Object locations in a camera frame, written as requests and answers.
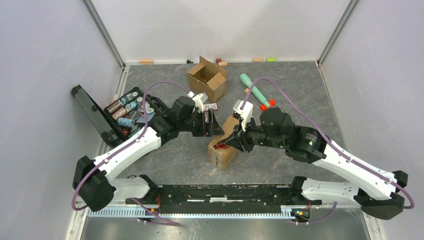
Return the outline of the brown cardboard express box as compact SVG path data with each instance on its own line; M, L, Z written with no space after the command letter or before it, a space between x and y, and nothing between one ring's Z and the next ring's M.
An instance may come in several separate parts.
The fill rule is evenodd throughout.
M226 94L227 71L203 56L186 74L190 89L197 94L205 93L210 103L217 103Z

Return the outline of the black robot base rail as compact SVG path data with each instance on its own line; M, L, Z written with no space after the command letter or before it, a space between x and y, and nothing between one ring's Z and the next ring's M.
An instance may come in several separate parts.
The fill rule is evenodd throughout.
M161 214L277 214L281 206L322 204L289 184L164 184L138 201Z

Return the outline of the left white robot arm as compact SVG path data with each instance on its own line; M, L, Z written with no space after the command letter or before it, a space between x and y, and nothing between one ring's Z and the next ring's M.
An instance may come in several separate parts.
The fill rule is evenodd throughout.
M72 187L71 207L75 211L80 197L85 206L97 212L110 202L136 198L145 204L153 203L157 190L140 176L119 178L119 174L135 161L158 149L181 132L194 137L222 136L224 130L217 123L213 109L205 109L200 95L181 96L172 107L163 105L140 131L128 140L93 159L87 156L77 161Z

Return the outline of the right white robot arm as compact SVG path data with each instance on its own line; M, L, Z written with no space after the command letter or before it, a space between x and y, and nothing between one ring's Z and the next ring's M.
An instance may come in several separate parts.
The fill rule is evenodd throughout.
M297 176L289 187L289 199L295 204L336 202L354 205L366 214L390 220L405 207L401 188L408 175L385 172L355 157L312 127L296 125L288 113L278 107L263 111L256 123L249 105L236 106L233 116L239 121L221 146L249 153L255 146L282 149L295 161L329 170L344 182L328 182Z

